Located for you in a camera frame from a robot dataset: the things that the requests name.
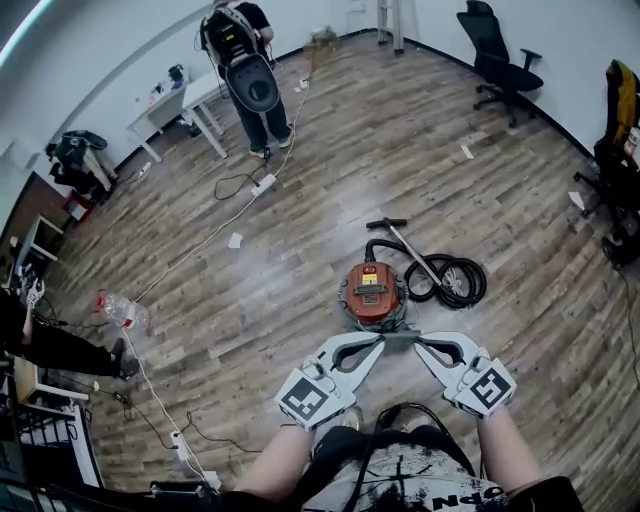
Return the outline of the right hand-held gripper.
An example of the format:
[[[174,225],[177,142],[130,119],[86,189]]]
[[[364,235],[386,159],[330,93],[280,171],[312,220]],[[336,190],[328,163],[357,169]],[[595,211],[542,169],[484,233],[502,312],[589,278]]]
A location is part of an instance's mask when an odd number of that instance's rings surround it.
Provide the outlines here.
[[[486,419],[506,405],[517,389],[516,382],[498,359],[476,355],[480,347],[466,334],[422,333],[414,349],[444,387],[443,398],[478,419]]]

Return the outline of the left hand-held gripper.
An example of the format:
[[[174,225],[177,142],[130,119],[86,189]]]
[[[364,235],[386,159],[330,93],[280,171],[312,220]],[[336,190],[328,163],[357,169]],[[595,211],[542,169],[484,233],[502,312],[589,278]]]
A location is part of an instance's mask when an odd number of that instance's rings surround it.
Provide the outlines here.
[[[385,348],[377,333],[345,333],[327,339],[286,379],[274,401],[306,432],[356,405],[354,391],[366,379]]]

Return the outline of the orange vacuum cleaner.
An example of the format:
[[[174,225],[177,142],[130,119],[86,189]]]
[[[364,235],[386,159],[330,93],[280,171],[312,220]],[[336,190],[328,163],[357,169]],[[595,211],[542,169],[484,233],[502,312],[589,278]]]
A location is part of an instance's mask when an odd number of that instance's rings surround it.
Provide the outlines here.
[[[354,266],[341,286],[345,309],[361,323],[379,323],[401,309],[400,280],[381,262]]]

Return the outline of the person's left forearm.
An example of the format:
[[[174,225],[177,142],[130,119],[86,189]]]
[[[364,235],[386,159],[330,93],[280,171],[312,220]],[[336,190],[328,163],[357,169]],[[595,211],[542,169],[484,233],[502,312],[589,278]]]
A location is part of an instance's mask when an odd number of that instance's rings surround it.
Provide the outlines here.
[[[315,435],[298,425],[283,425],[234,490],[275,503],[284,500],[305,471]]]

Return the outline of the person's right forearm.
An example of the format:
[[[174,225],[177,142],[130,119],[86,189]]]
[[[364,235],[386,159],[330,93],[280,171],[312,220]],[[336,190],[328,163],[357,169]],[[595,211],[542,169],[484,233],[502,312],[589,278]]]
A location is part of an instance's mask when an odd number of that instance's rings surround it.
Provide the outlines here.
[[[540,465],[505,407],[480,420],[477,431],[487,478],[508,495],[543,479]]]

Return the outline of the person's black white printed shirt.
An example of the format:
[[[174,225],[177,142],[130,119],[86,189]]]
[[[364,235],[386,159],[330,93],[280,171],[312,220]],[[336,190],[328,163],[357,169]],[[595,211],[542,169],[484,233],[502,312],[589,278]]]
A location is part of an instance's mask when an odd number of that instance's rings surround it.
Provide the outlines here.
[[[472,476],[439,445],[410,444],[404,432],[375,449],[353,512],[584,512],[566,477],[554,477],[514,497]],[[344,512],[361,469],[368,437],[323,440],[292,495],[280,503],[244,491],[224,494],[215,512]]]

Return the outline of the clear water bottle red cap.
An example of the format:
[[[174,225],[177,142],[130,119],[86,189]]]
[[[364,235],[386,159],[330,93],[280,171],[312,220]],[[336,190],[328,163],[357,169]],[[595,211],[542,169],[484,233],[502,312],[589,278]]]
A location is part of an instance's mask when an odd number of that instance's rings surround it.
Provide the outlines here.
[[[121,294],[100,289],[94,304],[94,313],[118,328],[144,331],[149,327],[148,310]]]

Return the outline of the black office chair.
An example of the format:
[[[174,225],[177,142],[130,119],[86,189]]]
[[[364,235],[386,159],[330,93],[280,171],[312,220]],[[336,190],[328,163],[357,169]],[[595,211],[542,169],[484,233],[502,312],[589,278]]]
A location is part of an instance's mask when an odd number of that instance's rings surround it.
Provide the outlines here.
[[[640,258],[640,164],[634,152],[640,144],[640,121],[631,129],[622,147],[612,144],[606,130],[593,147],[598,173],[591,179],[576,173],[576,182],[586,183],[597,195],[595,203],[582,211],[587,218],[604,206],[609,211],[611,235],[602,239],[605,257],[616,268]]]
[[[474,70],[485,80],[476,87],[476,92],[490,94],[490,97],[474,103],[473,108],[480,110],[484,105],[502,103],[509,116],[509,127],[515,128],[514,107],[521,101],[520,94],[536,91],[544,85],[544,81],[530,70],[532,62],[542,56],[522,49],[524,65],[513,64],[499,20],[491,6],[484,0],[466,0],[466,6],[467,9],[458,12],[456,17],[476,51]]]

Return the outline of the grey shell backpack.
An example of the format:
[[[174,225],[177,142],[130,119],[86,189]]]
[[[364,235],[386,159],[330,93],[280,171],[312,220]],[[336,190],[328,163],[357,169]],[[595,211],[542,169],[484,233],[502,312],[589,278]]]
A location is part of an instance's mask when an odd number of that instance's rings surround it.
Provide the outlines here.
[[[222,2],[201,21],[200,47],[248,110],[266,113],[280,100],[266,53],[270,23],[255,3]]]

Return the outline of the yellow jacket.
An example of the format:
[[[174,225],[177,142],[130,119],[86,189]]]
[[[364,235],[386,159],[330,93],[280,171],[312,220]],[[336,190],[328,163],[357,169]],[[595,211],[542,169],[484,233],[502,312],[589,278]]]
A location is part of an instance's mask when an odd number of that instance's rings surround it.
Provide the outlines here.
[[[617,147],[626,142],[640,121],[640,79],[620,60],[613,59],[606,70],[607,139]]]

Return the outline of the white desk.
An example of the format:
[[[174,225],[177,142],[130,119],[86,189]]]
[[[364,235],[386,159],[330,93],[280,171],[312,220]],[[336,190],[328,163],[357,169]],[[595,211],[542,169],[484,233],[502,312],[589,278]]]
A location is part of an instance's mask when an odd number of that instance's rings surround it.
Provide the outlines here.
[[[163,134],[163,126],[169,119],[181,116],[194,122],[215,152],[226,159],[228,153],[219,140],[225,131],[207,106],[208,101],[220,95],[215,71],[193,81],[186,77],[179,88],[153,93],[145,101],[140,100],[136,115],[126,130],[154,162],[160,163],[162,157],[148,143],[150,135],[142,134],[138,130],[139,125],[145,122],[153,128],[153,135]]]

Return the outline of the red stool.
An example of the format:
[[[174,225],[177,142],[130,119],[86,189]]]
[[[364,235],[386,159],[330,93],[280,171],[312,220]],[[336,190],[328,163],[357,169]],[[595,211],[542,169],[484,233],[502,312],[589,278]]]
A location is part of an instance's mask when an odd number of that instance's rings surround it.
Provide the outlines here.
[[[63,210],[78,223],[83,223],[91,214],[92,203],[72,190],[63,203]]]

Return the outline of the metal ladder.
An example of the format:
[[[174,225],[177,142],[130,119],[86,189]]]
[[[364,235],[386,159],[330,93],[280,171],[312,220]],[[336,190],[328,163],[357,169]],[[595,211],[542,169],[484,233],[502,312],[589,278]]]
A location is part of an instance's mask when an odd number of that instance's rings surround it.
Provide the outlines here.
[[[389,42],[395,55],[404,53],[402,0],[377,0],[377,43]]]

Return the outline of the small white table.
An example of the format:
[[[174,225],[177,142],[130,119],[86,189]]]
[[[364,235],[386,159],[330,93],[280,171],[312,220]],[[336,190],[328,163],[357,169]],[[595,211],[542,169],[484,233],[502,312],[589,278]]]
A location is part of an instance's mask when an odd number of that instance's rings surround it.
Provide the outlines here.
[[[64,231],[49,219],[38,215],[28,232],[23,236],[12,235],[10,247],[17,250],[14,264],[25,266],[31,260],[58,262],[53,246],[64,235]]]

